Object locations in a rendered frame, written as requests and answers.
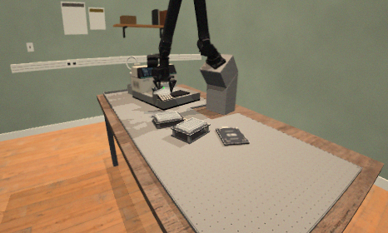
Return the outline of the white well plate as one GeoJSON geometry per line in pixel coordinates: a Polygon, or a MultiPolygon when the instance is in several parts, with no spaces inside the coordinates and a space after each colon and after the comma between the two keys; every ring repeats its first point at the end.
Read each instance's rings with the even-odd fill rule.
{"type": "MultiPolygon", "coordinates": [[[[175,91],[176,91],[176,89],[173,88],[173,91],[172,91],[172,92],[175,92],[175,91]]],[[[155,95],[167,96],[167,95],[171,94],[171,92],[170,92],[170,88],[164,87],[164,88],[162,88],[162,89],[160,89],[160,90],[155,91],[153,94],[155,94],[155,95]],[[166,89],[166,90],[165,90],[165,89],[166,89]]]]}
{"type": "Polygon", "coordinates": [[[177,112],[164,112],[155,115],[158,121],[169,121],[181,118],[181,115],[177,112]]]}
{"type": "Polygon", "coordinates": [[[194,131],[196,130],[197,128],[203,126],[204,124],[206,124],[204,121],[202,120],[199,120],[199,119],[196,119],[194,117],[186,120],[186,121],[183,121],[179,124],[177,124],[177,128],[178,129],[181,129],[183,131],[194,131]]]}

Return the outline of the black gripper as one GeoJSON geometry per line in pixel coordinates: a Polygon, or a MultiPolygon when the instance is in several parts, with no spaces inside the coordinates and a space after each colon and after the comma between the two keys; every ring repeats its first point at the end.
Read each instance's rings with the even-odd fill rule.
{"type": "Polygon", "coordinates": [[[169,77],[161,77],[160,80],[156,80],[154,82],[155,86],[157,87],[157,90],[160,90],[161,88],[161,79],[163,82],[169,82],[169,87],[170,87],[170,92],[172,93],[173,91],[173,87],[175,86],[177,80],[173,80],[172,78],[174,78],[174,76],[169,76],[169,77]],[[172,79],[172,80],[170,80],[172,79]]]}

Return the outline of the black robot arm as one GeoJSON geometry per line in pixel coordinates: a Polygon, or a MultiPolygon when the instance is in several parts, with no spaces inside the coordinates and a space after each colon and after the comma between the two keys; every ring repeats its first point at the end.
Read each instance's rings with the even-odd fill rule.
{"type": "MultiPolygon", "coordinates": [[[[177,17],[180,10],[182,0],[170,0],[167,9],[166,21],[164,24],[161,43],[159,44],[159,53],[147,55],[147,67],[156,67],[152,69],[152,76],[154,80],[160,80],[161,77],[169,77],[169,58],[172,45],[172,37],[177,23],[177,17]],[[159,59],[159,67],[158,66],[159,59]],[[160,68],[168,67],[168,68],[160,68]],[[162,70],[160,70],[162,69],[162,70]]],[[[201,56],[207,57],[206,63],[217,69],[224,63],[226,59],[221,57],[213,44],[210,43],[210,34],[208,30],[207,14],[206,14],[206,0],[194,0],[196,12],[196,24],[198,30],[197,47],[201,56]],[[212,46],[213,45],[213,46],[212,46]],[[215,50],[214,50],[215,48],[215,50]]]]}

